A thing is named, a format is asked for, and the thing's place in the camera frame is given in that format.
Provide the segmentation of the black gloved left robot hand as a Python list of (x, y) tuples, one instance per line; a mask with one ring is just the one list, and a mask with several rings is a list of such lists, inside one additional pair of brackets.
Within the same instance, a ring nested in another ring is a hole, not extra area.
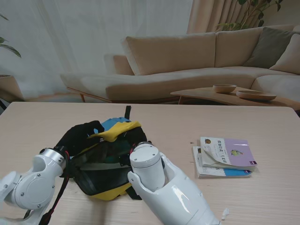
[(98, 120), (75, 125), (63, 135), (54, 148), (56, 150), (66, 150), (70, 157), (76, 156), (82, 151), (99, 144), (101, 137), (90, 138), (90, 136), (104, 132), (104, 130)]

